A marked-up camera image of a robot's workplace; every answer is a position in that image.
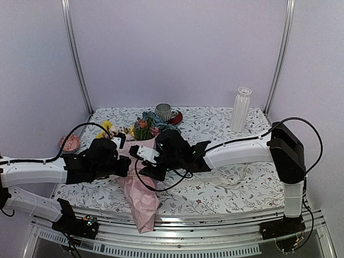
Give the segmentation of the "pink paper flower bouquet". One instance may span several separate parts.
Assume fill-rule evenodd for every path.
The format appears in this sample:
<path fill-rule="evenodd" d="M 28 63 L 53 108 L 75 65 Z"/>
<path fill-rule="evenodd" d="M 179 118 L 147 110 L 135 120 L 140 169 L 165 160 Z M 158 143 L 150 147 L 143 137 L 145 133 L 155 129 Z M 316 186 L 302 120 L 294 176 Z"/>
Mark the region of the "pink paper flower bouquet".
<path fill-rule="evenodd" d="M 123 149 L 119 154 L 129 156 L 129 150 L 134 145 L 143 145 L 145 147 L 154 147 L 155 138 L 167 129 L 177 130 L 173 125 L 163 122 L 158 116 L 152 112 L 143 112 L 142 117 L 129 128 L 119 128 L 112 122 L 105 120 L 102 126 L 109 131 L 112 138 L 119 133 L 124 133 L 127 137 Z M 151 232 L 154 229 L 155 215 L 160 205 L 160 201 L 154 191 L 146 188 L 150 186 L 156 187 L 156 182 L 147 177 L 138 178 L 135 174 L 136 170 L 144 167 L 141 161 L 137 164 L 136 158 L 130 156 L 131 164 L 128 170 L 128 176 L 119 179 L 119 183 L 123 188 L 125 198 L 131 209 L 133 219 L 139 233 Z"/>

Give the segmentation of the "cream printed ribbon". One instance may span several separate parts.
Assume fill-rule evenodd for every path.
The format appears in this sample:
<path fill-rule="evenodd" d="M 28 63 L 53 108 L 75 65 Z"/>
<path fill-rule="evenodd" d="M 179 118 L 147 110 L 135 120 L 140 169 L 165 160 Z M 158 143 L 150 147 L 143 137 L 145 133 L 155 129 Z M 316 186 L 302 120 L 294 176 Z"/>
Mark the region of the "cream printed ribbon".
<path fill-rule="evenodd" d="M 254 163 L 240 163 L 229 166 L 220 167 L 212 170 L 209 174 L 204 176 L 196 176 L 195 179 L 185 180 L 183 187 L 230 187 L 234 188 L 241 185 L 252 176 Z"/>

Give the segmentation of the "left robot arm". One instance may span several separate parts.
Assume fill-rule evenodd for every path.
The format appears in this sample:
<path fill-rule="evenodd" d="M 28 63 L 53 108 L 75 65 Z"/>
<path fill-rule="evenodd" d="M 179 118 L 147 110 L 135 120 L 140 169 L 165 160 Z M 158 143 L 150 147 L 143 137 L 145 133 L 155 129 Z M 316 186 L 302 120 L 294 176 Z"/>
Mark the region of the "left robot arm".
<path fill-rule="evenodd" d="M 123 144 L 95 139 L 78 154 L 62 154 L 50 160 L 1 158 L 1 209 L 46 219 L 52 229 L 67 236 L 95 239 L 99 224 L 93 216 L 77 218 L 67 200 L 48 199 L 20 188 L 22 184 L 92 183 L 111 175 L 126 177 L 131 159 L 119 154 Z"/>

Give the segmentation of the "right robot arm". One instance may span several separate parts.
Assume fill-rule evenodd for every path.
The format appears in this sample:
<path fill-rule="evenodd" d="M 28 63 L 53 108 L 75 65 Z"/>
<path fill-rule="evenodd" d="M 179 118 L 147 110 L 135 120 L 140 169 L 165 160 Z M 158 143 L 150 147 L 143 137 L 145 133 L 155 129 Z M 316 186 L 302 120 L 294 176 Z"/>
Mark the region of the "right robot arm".
<path fill-rule="evenodd" d="M 135 154 L 144 163 L 143 169 L 135 170 L 136 176 L 145 175 L 157 181 L 164 181 L 169 170 L 198 173 L 233 164 L 273 162 L 284 186 L 284 215 L 279 220 L 261 223 L 260 234 L 266 240 L 306 229 L 302 216 L 304 146 L 282 122 L 274 123 L 261 135 L 220 144 L 202 141 L 190 145 L 179 133 L 166 130 L 156 137 L 154 148 L 139 146 Z"/>

